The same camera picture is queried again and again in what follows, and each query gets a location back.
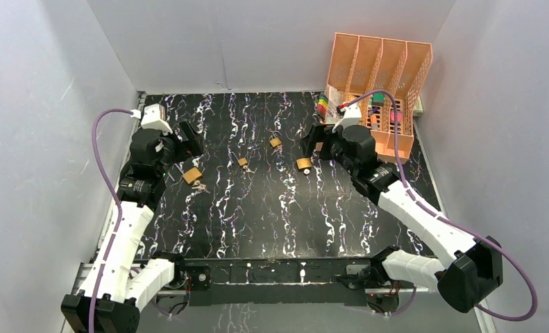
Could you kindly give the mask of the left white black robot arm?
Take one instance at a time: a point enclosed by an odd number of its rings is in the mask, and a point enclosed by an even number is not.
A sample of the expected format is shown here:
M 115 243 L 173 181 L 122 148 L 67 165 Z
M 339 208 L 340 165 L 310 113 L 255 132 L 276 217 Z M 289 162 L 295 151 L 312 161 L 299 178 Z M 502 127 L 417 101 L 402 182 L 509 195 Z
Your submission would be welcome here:
M 178 133 L 140 128 L 131 137 L 129 159 L 113 192 L 113 222 L 90 272 L 60 309 L 73 332 L 136 332 L 140 314 L 163 288 L 186 283 L 182 255 L 155 252 L 132 273 L 137 249 L 166 189 L 170 167 L 203 154 L 203 137 L 189 122 Z

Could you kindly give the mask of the large brass padlock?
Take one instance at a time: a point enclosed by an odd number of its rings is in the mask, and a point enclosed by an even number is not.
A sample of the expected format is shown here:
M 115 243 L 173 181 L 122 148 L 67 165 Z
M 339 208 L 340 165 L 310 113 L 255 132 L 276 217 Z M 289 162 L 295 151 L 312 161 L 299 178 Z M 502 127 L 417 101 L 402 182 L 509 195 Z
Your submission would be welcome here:
M 204 191 L 208 193 L 208 188 L 202 183 L 203 174 L 197 167 L 192 167 L 182 174 L 182 179 L 192 190 Z

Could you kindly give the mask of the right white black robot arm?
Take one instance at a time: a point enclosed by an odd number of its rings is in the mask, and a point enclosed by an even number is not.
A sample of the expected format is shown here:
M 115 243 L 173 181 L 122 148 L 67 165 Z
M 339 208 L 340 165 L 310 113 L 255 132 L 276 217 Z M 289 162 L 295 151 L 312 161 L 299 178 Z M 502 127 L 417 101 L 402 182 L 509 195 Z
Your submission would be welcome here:
M 371 279 L 379 287 L 404 280 L 438 291 L 455 310 L 467 313 L 502 284 L 502 255 L 496 241 L 458 230 L 442 221 L 403 182 L 394 163 L 383 162 L 375 140 L 364 126 L 314 124 L 301 138 L 305 157 L 321 144 L 319 158 L 333 160 L 350 175 L 359 194 L 405 224 L 433 252 L 413 255 L 398 248 L 383 250 L 371 259 Z

